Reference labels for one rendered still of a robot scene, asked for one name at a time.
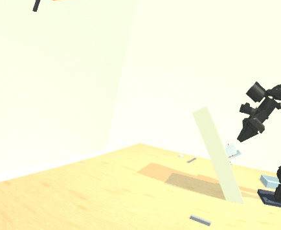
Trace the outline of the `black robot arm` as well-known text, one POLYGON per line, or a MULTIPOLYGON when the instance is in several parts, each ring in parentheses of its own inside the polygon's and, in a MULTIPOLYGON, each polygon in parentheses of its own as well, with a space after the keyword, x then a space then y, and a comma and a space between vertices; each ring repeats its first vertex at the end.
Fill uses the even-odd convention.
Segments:
MULTIPOLYGON (((277 102, 276 100, 281 100, 281 84, 276 85, 272 89, 265 90, 257 81, 249 88, 249 90, 245 93, 249 98, 251 98, 255 103, 261 102, 263 98, 263 102, 260 106, 265 109, 269 115, 273 112, 273 110, 281 109, 281 102, 277 102), (270 98, 272 97, 272 98, 270 98)), ((246 104, 241 104, 240 112, 249 115, 251 118, 255 115, 256 108, 250 107, 250 104, 246 102, 246 104)), ((281 166, 277 170, 277 177, 279 179, 278 187, 275 189, 275 200, 281 203, 281 166)))

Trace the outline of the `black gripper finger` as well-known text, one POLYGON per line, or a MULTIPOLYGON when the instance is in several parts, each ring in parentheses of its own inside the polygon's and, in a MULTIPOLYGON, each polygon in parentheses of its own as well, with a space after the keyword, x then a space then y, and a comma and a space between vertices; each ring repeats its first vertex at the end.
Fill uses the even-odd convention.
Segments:
POLYGON ((241 136, 243 135, 244 131, 247 129, 247 125, 246 125, 244 122, 243 122, 242 124, 243 124, 243 128, 242 128, 242 130, 241 130, 239 136, 237 137, 237 140, 238 140, 238 141, 240 140, 240 138, 241 138, 241 136))
POLYGON ((239 141, 242 143, 243 141, 246 141, 258 134, 259 133, 247 122, 247 129, 244 131, 239 141))

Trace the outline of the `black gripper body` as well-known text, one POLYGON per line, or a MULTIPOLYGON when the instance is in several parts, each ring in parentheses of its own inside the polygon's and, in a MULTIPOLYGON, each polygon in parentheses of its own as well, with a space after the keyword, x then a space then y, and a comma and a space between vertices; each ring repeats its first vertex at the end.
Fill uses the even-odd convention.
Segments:
POLYGON ((263 125, 263 123, 268 118, 269 113, 261 106, 258 106, 253 118, 249 116, 248 118, 244 118, 242 122, 244 122, 246 125, 248 122, 257 132, 259 131, 260 133, 263 133, 263 131, 265 130, 265 126, 263 125))

